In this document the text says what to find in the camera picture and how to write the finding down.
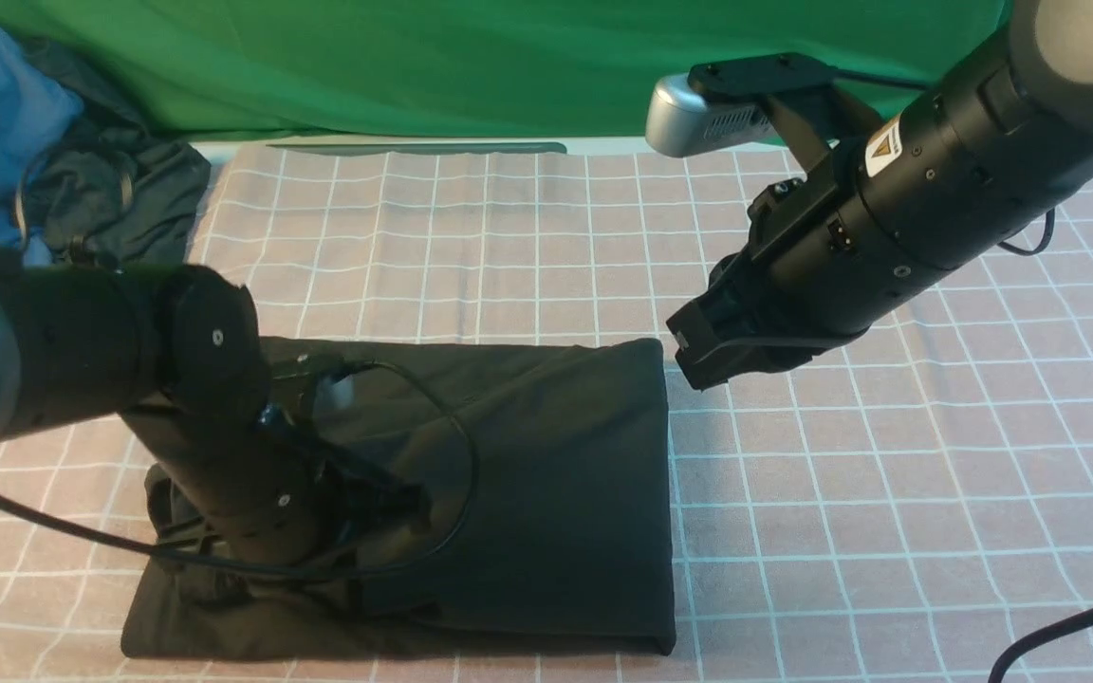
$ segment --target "black bracket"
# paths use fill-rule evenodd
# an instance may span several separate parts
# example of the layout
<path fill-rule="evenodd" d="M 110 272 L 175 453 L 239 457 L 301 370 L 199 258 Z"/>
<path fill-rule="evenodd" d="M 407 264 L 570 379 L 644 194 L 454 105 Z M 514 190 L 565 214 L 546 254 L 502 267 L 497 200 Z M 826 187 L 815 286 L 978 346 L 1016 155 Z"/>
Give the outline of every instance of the black bracket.
<path fill-rule="evenodd" d="M 690 69 L 691 90 L 708 103 L 755 104 L 808 173 L 830 141 L 875 133 L 884 120 L 871 105 L 834 83 L 845 72 L 788 52 L 712 61 Z"/>

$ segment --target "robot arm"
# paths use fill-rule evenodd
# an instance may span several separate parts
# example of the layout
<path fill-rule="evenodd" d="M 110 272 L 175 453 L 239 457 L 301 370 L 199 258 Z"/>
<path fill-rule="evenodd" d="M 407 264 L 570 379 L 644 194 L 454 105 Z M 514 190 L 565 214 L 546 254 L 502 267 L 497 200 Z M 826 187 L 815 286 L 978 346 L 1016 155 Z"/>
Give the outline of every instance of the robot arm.
<path fill-rule="evenodd" d="M 776 55 L 657 86 L 657 150 L 773 131 L 807 172 L 763 190 L 745 247 L 668 320 L 694 389 L 853 342 L 1093 178 L 1093 3 L 1018 0 L 1009 25 L 886 122 L 838 75 Z"/>

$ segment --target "green backdrop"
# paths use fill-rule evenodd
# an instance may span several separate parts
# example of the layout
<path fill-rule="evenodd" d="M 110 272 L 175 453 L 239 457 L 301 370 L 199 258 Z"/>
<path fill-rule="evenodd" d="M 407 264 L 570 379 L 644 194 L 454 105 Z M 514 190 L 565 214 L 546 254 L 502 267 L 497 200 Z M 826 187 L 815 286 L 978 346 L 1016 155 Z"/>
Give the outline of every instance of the green backdrop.
<path fill-rule="evenodd" d="M 932 79 L 1006 0 L 0 0 L 80 48 L 164 130 L 640 134 L 651 84 L 803 51 Z M 910 94 L 859 90 L 885 116 Z"/>

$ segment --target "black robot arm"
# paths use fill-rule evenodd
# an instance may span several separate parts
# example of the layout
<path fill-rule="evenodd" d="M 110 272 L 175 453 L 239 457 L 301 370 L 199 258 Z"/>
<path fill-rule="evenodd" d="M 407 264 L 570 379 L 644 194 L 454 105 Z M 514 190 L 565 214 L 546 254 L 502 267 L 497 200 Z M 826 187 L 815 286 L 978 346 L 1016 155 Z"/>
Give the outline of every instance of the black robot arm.
<path fill-rule="evenodd" d="M 156 529 L 161 545 L 350 572 L 342 561 L 365 533 L 421 521 L 420 488 L 322 441 L 307 420 L 346 373 L 372 368 L 292 366 L 270 367 L 247 288 L 208 268 L 89 256 L 23 269 L 0 248 L 0 441 L 120 414 L 196 510 Z"/>
<path fill-rule="evenodd" d="M 1093 178 L 1093 1 L 1016 0 L 1008 25 L 886 122 L 842 76 L 773 55 L 686 78 L 712 107 L 764 114 L 807 172 L 759 195 L 745 247 L 668 320 L 694 389 L 853 342 Z"/>

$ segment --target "white grid line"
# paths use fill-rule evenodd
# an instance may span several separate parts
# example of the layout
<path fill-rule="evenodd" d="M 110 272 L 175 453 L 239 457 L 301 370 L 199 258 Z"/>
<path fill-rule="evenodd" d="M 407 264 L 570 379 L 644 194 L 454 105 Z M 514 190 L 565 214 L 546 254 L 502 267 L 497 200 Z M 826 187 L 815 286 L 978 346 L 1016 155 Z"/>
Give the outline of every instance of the white grid line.
<path fill-rule="evenodd" d="M 737 169 L 737 174 L 740 175 L 741 162 L 737 160 L 736 155 L 732 155 L 732 164 L 733 164 L 732 168 Z M 686 173 L 689 173 L 690 160 L 685 160 L 685 168 Z M 689 184 L 690 187 L 690 198 L 693 198 L 694 181 L 686 180 L 686 182 Z M 741 191 L 741 200 L 747 200 L 747 197 L 744 195 L 744 185 L 741 182 L 737 182 L 737 188 Z M 702 228 L 700 227 L 701 224 L 698 221 L 698 209 L 694 208 L 692 213 L 694 214 L 694 233 L 695 236 L 697 236 L 698 238 L 698 258 L 702 259 L 704 262 L 707 262 L 708 260 L 707 250 L 702 245 Z M 732 424 L 732 438 L 733 441 L 737 443 L 737 448 L 741 449 L 742 444 L 744 444 L 744 441 L 741 440 L 741 427 L 740 425 L 737 424 L 737 410 L 734 410 L 737 402 L 732 397 L 731 386 L 728 385 L 724 386 L 724 397 L 726 401 L 728 401 L 728 416 L 729 416 L 729 422 L 731 422 Z M 743 490 L 744 493 L 744 502 L 748 508 L 750 508 L 750 531 L 753 533 L 753 547 L 756 549 L 756 552 L 760 554 L 762 553 L 762 532 L 759 531 L 759 516 L 756 515 L 756 511 L 753 509 L 753 506 L 751 505 L 751 503 L 753 502 L 753 496 L 750 493 L 750 472 L 745 470 L 744 458 L 742 457 L 737 458 L 737 468 L 741 471 L 741 488 Z M 781 640 L 780 637 L 778 636 L 778 619 L 775 614 L 775 604 L 773 604 L 773 591 L 771 589 L 771 579 L 768 578 L 768 576 L 766 576 L 765 563 L 759 566 L 759 575 L 762 578 L 763 591 L 765 591 L 766 609 L 771 611 L 771 639 L 773 641 L 773 649 L 775 650 L 775 666 L 778 669 L 778 674 L 781 675 L 787 670 L 787 668 L 785 666 L 784 658 L 781 658 Z"/>
<path fill-rule="evenodd" d="M 339 174 L 340 174 L 340 158 L 339 156 L 337 156 L 337 160 L 334 160 L 333 177 L 336 177 Z M 331 198 L 334 198 L 334 187 L 337 187 L 337 184 L 331 182 L 331 186 L 328 187 L 327 190 L 327 203 L 329 204 L 331 203 Z M 320 268 L 318 268 L 318 263 L 320 263 L 320 258 L 322 256 L 322 243 L 327 240 L 327 226 L 328 222 L 330 221 L 330 217 L 331 217 L 331 212 L 327 211 L 322 212 L 322 225 L 320 228 L 320 238 L 318 239 L 318 245 L 315 246 L 315 269 L 312 270 L 312 281 L 309 281 L 308 284 L 306 285 L 306 298 L 303 299 L 303 313 L 301 313 L 301 315 L 298 316 L 298 331 L 294 334 L 297 338 L 301 338 L 301 335 L 303 335 L 303 327 L 306 326 L 306 311 L 309 310 L 309 306 L 312 306 L 312 298 L 315 297 L 315 276 L 318 275 L 318 273 L 320 273 Z"/>
<path fill-rule="evenodd" d="M 893 319 L 896 319 L 895 311 L 893 311 L 892 317 Z M 912 360 L 914 360 L 914 353 L 912 353 L 912 351 L 909 350 L 908 339 L 905 339 L 905 335 L 900 335 L 900 337 L 902 337 L 902 345 L 905 348 L 905 355 L 912 362 Z M 922 377 L 918 375 L 917 366 L 912 366 L 912 367 L 914 367 L 912 372 L 914 372 L 914 380 L 918 386 L 918 391 L 920 392 L 920 395 L 922 395 L 922 399 L 927 399 L 927 390 L 925 389 L 925 385 L 922 384 Z M 947 441 L 944 436 L 942 435 L 942 427 L 939 424 L 938 415 L 933 413 L 932 407 L 929 405 L 927 407 L 927 416 L 928 420 L 930 421 L 931 431 L 933 432 L 933 435 L 936 435 L 936 440 L 938 441 L 939 445 L 939 455 L 941 455 L 942 459 L 944 459 L 947 472 L 949 472 L 949 475 L 951 478 L 951 483 L 953 483 L 953 487 L 955 488 L 955 494 L 957 494 L 957 496 L 960 497 L 960 510 L 964 514 L 964 519 L 967 520 L 967 530 L 972 532 L 973 544 L 976 547 L 976 554 L 979 555 L 979 557 L 983 557 L 982 564 L 985 566 L 985 578 L 989 580 L 989 590 L 994 592 L 994 596 L 997 597 L 998 599 L 998 604 L 1002 607 L 1003 614 L 1006 614 L 1007 636 L 1010 637 L 1010 640 L 1013 644 L 1013 641 L 1015 641 L 1016 639 L 1013 614 L 1011 614 L 1010 605 L 1007 605 L 1006 599 L 1002 597 L 1001 588 L 998 588 L 997 578 L 995 578 L 994 572 L 989 569 L 989 562 L 985 561 L 985 557 L 988 556 L 986 555 L 985 543 L 984 541 L 982 541 L 980 531 L 977 530 L 976 523 L 973 521 L 972 510 L 967 508 L 967 502 L 964 501 L 963 484 L 960 483 L 960 475 L 957 474 L 957 471 L 955 471 L 954 462 L 951 462 L 949 449 L 947 449 Z M 885 478 L 885 480 L 889 476 L 889 473 L 885 472 L 883 468 L 881 468 L 881 476 Z M 916 572 L 915 572 L 915 578 L 917 586 L 922 585 L 922 580 L 917 579 Z M 1031 680 L 1030 675 L 1026 675 L 1026 666 L 1024 664 L 1023 661 L 1020 660 L 1015 662 L 1015 664 L 1011 668 L 1011 670 L 1013 672 L 1024 674 L 1024 676 L 1027 680 Z"/>
<path fill-rule="evenodd" d="M 784 161 L 787 164 L 787 175 L 792 175 L 792 169 L 790 168 L 790 156 L 786 155 Z M 842 563 L 836 560 L 837 545 L 833 542 L 833 527 L 830 523 L 830 510 L 824 506 L 824 494 L 821 493 L 821 487 L 816 483 L 816 463 L 812 462 L 811 457 L 811 446 L 808 441 L 808 431 L 803 428 L 803 415 L 801 414 L 801 409 L 799 408 L 799 393 L 795 389 L 795 375 L 794 373 L 787 373 L 787 392 L 790 392 L 790 402 L 792 402 L 792 410 L 795 414 L 795 424 L 799 427 L 799 443 L 801 443 L 803 454 L 803 463 L 808 466 L 808 476 L 812 483 L 812 493 L 816 497 L 816 510 L 820 510 L 821 515 L 821 529 L 824 531 L 824 541 L 828 544 L 830 554 L 834 555 L 833 561 L 833 575 L 837 579 L 837 590 L 841 592 L 842 600 L 845 601 L 847 607 L 850 607 L 850 591 L 846 589 L 845 575 L 842 573 Z M 862 643 L 859 640 L 859 625 L 855 623 L 854 619 L 847 620 L 850 623 L 850 640 L 854 644 L 854 657 L 856 664 L 859 667 L 859 675 L 851 679 L 862 679 L 863 683 L 869 683 L 869 678 L 867 673 L 867 661 L 863 660 L 862 656 Z M 780 671 L 781 674 L 786 675 L 787 671 Z"/>
<path fill-rule="evenodd" d="M 70 444 L 72 444 L 73 440 L 74 440 L 74 429 L 72 427 L 67 428 L 66 444 L 61 446 L 61 458 L 58 459 L 58 462 L 64 461 L 67 456 L 69 456 Z M 57 472 L 52 472 L 52 474 L 48 476 L 48 481 L 45 483 L 44 493 L 42 494 L 42 496 L 39 496 L 39 509 L 45 509 L 45 506 L 48 503 L 48 494 L 54 491 L 54 484 L 56 483 L 56 481 L 57 481 Z M 32 545 L 32 540 L 35 539 L 36 530 L 38 529 L 39 527 L 36 527 L 35 523 L 30 525 L 30 528 L 27 529 L 27 535 L 25 537 L 25 540 L 23 541 L 21 547 L 19 547 L 17 551 L 19 557 L 16 557 L 16 563 L 14 563 L 14 572 L 19 572 L 19 567 L 23 566 L 23 562 L 25 562 L 25 558 L 27 557 L 27 547 Z M 8 600 L 8 597 L 11 593 L 11 589 L 14 587 L 14 582 L 16 582 L 16 576 L 11 576 L 11 578 L 8 578 L 8 580 L 5 580 L 3 592 L 0 593 L 0 608 Z"/>
<path fill-rule="evenodd" d="M 638 174 L 638 158 L 635 158 L 633 161 L 633 163 L 635 164 L 635 174 Z M 586 160 L 586 169 L 588 169 L 588 160 Z M 644 199 L 644 184 L 642 181 L 638 181 L 637 179 L 635 180 L 635 190 L 637 191 L 638 198 L 640 198 L 640 202 L 643 203 L 643 199 Z M 656 288 L 655 288 L 655 285 L 651 284 L 651 250 L 650 250 L 650 247 L 649 247 L 649 242 L 647 240 L 647 216 L 644 215 L 644 209 L 643 209 L 643 207 L 640 207 L 640 209 L 638 209 L 638 225 L 640 225 L 640 227 L 643 228 L 644 259 L 647 261 L 647 272 L 649 272 L 649 276 L 647 276 L 647 293 L 649 293 L 649 297 L 651 298 L 651 303 L 654 303 L 654 304 L 651 304 L 651 307 L 650 307 L 650 310 L 651 310 L 651 313 L 650 313 L 650 315 L 651 315 L 651 329 L 662 329 L 660 327 L 659 314 L 657 314 L 657 311 L 656 311 L 656 304 L 655 304 L 656 303 Z M 700 245 L 700 248 L 702 248 L 702 240 L 698 242 L 698 245 Z M 597 305 L 598 305 L 598 281 L 596 281 L 596 275 L 593 275 L 593 310 L 595 311 L 596 311 L 596 306 Z M 601 338 L 599 337 L 598 338 L 598 343 L 600 344 L 600 342 L 601 342 Z M 681 503 L 681 476 L 680 476 L 680 473 L 678 472 L 678 467 L 677 467 L 677 462 L 678 462 L 677 446 L 675 446 L 675 444 L 673 444 L 673 439 L 672 439 L 672 427 L 669 428 L 669 432 L 671 432 L 671 434 L 669 434 L 669 466 L 671 466 L 672 474 L 675 478 L 675 487 L 673 487 L 673 496 L 677 496 L 678 503 Z M 671 521 L 672 521 L 672 510 L 669 510 L 669 516 L 671 516 Z M 678 510 L 678 525 L 680 525 L 680 527 L 682 528 L 682 530 L 685 530 L 685 526 L 686 526 L 685 511 Z M 682 539 L 682 544 L 685 544 L 685 537 L 681 535 L 681 539 Z M 683 557 L 690 557 L 690 550 L 686 549 L 685 554 L 682 555 L 682 556 Z M 694 573 L 690 570 L 690 565 L 689 564 L 686 564 L 684 566 L 684 569 L 682 569 L 682 570 L 685 573 L 685 580 L 686 580 L 686 604 L 689 604 L 689 607 L 690 607 L 690 614 L 697 616 L 698 610 L 695 609 L 695 602 L 697 600 L 694 597 Z M 767 584 L 765 584 L 765 570 L 763 570 L 762 587 L 763 587 L 763 589 L 765 589 L 765 591 L 768 591 L 768 589 L 771 589 L 771 588 L 768 588 Z M 697 625 L 697 623 L 691 623 L 691 625 L 690 625 L 690 638 L 694 640 L 694 669 L 698 671 L 698 680 L 706 680 L 707 679 L 707 672 L 704 671 L 704 669 L 703 669 L 703 663 L 702 663 L 702 639 L 698 637 L 698 625 Z"/>

